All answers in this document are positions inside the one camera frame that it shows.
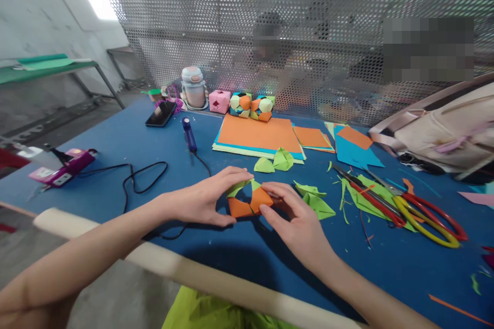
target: perforated metal screen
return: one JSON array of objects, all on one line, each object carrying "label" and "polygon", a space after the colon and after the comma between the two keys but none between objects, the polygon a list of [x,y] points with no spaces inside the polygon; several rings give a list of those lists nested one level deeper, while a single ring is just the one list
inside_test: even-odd
[{"label": "perforated metal screen", "polygon": [[384,18],[474,18],[475,73],[494,64],[494,0],[110,0],[146,77],[183,67],[214,89],[276,95],[280,113],[372,125],[447,81],[383,81]]}]

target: blue table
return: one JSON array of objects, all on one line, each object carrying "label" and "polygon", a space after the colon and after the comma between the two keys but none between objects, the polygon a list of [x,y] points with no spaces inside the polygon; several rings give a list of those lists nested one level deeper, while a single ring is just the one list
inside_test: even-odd
[{"label": "blue table", "polygon": [[[169,163],[165,175],[147,193],[130,192],[129,209],[153,199],[162,192],[192,185],[207,176],[205,168],[193,158],[186,146],[180,119],[191,118],[191,125],[198,145],[198,154],[217,173],[226,166],[247,167],[253,171],[255,157],[222,153],[211,150],[222,118],[201,113],[180,113],[165,128],[149,128],[144,122],[152,112],[148,99],[134,103],[129,108],[79,135],[60,149],[70,148],[99,151],[97,160],[88,169],[107,167],[129,162],[140,169],[156,161]],[[290,118],[297,126],[320,128],[323,122],[300,117]],[[359,216],[359,210],[346,205],[350,225],[345,224],[338,210],[341,184],[334,170],[326,172],[328,162],[337,162],[336,155],[306,150],[305,165],[295,164],[288,172],[273,174],[255,173],[256,180],[280,181],[317,186],[327,192],[325,200],[337,212],[336,216],[321,221],[324,232],[335,252],[351,267],[382,289],[430,318],[442,327],[481,328],[484,324],[461,315],[429,299],[432,294],[486,321],[494,321],[494,279],[478,273],[479,265],[486,266],[481,258],[481,246],[494,245],[494,211],[485,206],[471,204],[457,191],[471,191],[466,185],[448,176],[434,177],[416,173],[401,166],[385,151],[373,146],[385,168],[373,168],[382,178],[401,183],[408,178],[415,192],[437,204],[461,223],[470,240],[460,249],[439,246],[419,233],[393,229],[380,218],[371,216],[367,223],[368,235],[374,234],[373,250],[368,248]],[[32,196],[39,184],[27,175],[36,169],[30,164],[0,181],[0,200],[4,205],[18,207],[39,214],[51,207],[103,223],[122,213],[124,193],[121,183],[128,176],[128,169],[117,169],[88,178],[76,178],[61,189],[50,189]],[[427,181],[442,196],[434,195],[422,183],[398,169]],[[161,169],[156,167],[140,174],[137,185],[147,186]],[[354,174],[361,171],[354,169]],[[227,201],[218,202],[220,212],[227,210]],[[166,225],[160,231],[174,235],[180,225]],[[174,241],[154,238],[151,242],[182,256],[215,269],[255,282],[267,288],[311,303],[323,309],[363,321],[358,314],[293,257],[279,237],[262,217],[259,221],[246,218],[234,227],[220,230],[214,227],[192,226]],[[470,274],[477,273],[481,296],[471,288]]]}]

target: person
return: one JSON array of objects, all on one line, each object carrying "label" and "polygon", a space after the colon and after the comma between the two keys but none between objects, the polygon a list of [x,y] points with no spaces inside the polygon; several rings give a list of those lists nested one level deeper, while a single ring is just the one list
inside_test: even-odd
[{"label": "person", "polygon": [[[0,291],[0,327],[65,328],[79,293],[159,225],[170,220],[219,227],[235,224],[235,218],[216,211],[216,202],[232,185],[252,178],[247,169],[227,167],[193,186],[161,194],[68,241]],[[262,188],[291,219],[261,205],[267,222],[296,258],[352,305],[371,327],[437,328],[346,265],[331,248],[315,212],[288,184],[266,182]]]}]

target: yellow scissors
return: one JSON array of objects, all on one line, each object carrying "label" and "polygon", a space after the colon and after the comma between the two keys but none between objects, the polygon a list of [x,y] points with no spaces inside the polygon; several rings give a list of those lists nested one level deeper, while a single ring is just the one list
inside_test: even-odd
[{"label": "yellow scissors", "polygon": [[[436,207],[435,205],[429,203],[428,201],[410,194],[410,193],[403,193],[402,191],[396,189],[395,187],[389,185],[388,183],[384,182],[382,179],[380,179],[378,176],[373,174],[371,171],[367,170],[367,172],[374,178],[376,179],[381,185],[383,185],[392,195],[393,195],[393,202],[395,203],[396,207],[398,210],[401,212],[403,217],[407,219],[407,221],[412,224],[412,226],[418,230],[418,232],[422,233],[426,237],[428,237],[430,240],[448,248],[458,248],[460,246],[460,243],[458,242],[458,239],[460,240],[467,240],[468,237],[466,236],[464,230],[461,228],[461,226],[448,214],[443,212],[440,208]],[[409,203],[411,202],[415,207],[419,208],[422,212],[424,212],[427,216],[425,216],[423,213],[419,212],[415,208],[413,208]],[[437,217],[430,212],[428,209],[426,209],[426,206],[437,212],[441,217],[444,219],[448,220],[448,222],[453,225],[453,227],[456,229],[455,236],[452,235],[452,233],[447,229],[444,224],[437,219]],[[437,232],[439,232],[446,240],[442,240],[438,237],[436,237],[434,234],[426,230],[415,218],[410,214],[413,213],[415,216],[420,217],[422,220],[426,222],[426,224],[430,225],[433,227]]]}]

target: wall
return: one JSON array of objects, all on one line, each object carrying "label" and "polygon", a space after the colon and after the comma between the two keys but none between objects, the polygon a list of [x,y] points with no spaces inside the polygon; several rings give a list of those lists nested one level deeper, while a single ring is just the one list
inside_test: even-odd
[{"label": "wall", "polygon": [[[128,45],[119,24],[84,31],[64,0],[0,0],[0,4],[0,66],[14,64],[18,58],[66,53],[71,58],[97,61],[114,89],[121,89],[121,80],[106,53],[108,48]],[[124,76],[140,75],[135,58],[122,58],[117,60]],[[109,94],[95,70],[78,75],[91,91]],[[0,86],[0,134],[84,99],[68,76]]]}]

